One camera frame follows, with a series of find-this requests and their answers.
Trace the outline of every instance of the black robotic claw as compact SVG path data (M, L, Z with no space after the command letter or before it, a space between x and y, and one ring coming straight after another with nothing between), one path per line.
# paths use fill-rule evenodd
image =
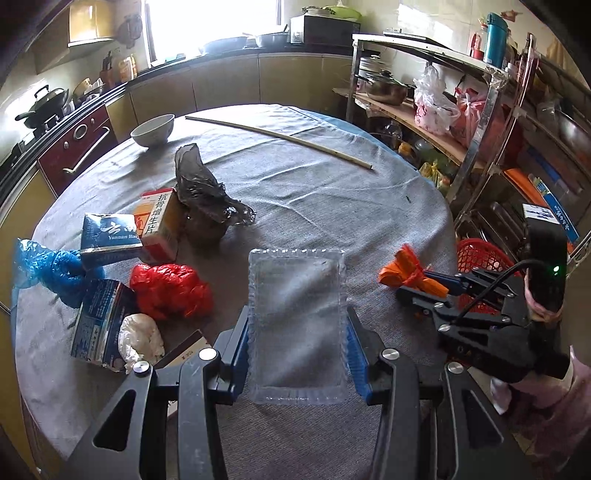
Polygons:
M349 369L368 405L382 405L372 480L533 479L529 464L460 364L417 368L349 308ZM59 479L164 480L168 402L178 400L180 480L227 479L216 404L242 392L248 362L245 307L214 348L179 367L138 368L84 434ZM433 408L421 420L420 400Z

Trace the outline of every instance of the kitchen cabinet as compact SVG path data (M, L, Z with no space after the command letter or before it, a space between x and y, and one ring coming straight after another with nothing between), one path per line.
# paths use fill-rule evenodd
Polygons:
M31 46L37 73L87 57L114 40L113 10L105 0L77 0L62 11Z
M340 98L333 88L347 88L351 76L353 58L342 55L323 55L320 113L338 116Z
M76 177L118 145L104 105L89 113L39 157L41 171L56 196Z
M130 138L130 133L138 126L138 119L135 117L134 106L131 103L131 95L124 93L108 102L106 108L117 142L124 142Z
M321 54L259 55L261 103L291 105L322 111Z
M257 55L207 61L190 76L197 110L261 103Z
M0 207L0 303L10 308L12 254L17 238L31 238L56 197L37 166L32 166Z
M182 116L197 111L190 69L146 80L131 87L130 94L139 124L167 113Z

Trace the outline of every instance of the blue box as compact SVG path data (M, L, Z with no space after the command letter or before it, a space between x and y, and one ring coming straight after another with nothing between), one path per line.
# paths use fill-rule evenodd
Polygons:
M92 280L78 311L70 356L119 372L119 329L127 317L139 313L135 293L116 280Z
M133 215L84 215L80 259L85 269L138 258L141 251Z

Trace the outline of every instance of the cable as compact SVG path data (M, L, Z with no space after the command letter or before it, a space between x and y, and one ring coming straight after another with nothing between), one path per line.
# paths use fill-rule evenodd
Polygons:
M517 262L512 267L509 267L507 270L502 272L501 275L499 275L493 283L488 285L487 288L482 290L476 297L474 297L474 299L468 305L466 305L464 307L464 309L460 312L460 314L454 320L463 318L466 313L468 313L470 310L472 310L472 308L474 308L474 305L476 305L478 302L480 302L492 290L497 288L497 286L499 286L500 283L504 282L507 278L509 278L511 275L513 275L513 273L515 273L518 270L523 270L525 267L533 267L535 265L537 265L539 267L548 268L547 263L542 262L542 260L537 260L535 258L528 258L526 260L522 260L520 262Z

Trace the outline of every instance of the white plastic bag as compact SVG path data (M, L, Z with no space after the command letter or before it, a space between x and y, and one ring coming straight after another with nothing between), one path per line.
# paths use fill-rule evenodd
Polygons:
M414 84L417 87L414 91L415 124L432 134L445 135L460 116L456 104L443 95L445 82L439 78L437 69L429 65L420 78L414 79Z
M164 342L156 322L143 313L134 313L123 319L118 347L128 374L134 363L146 360L150 365L155 365L164 356Z

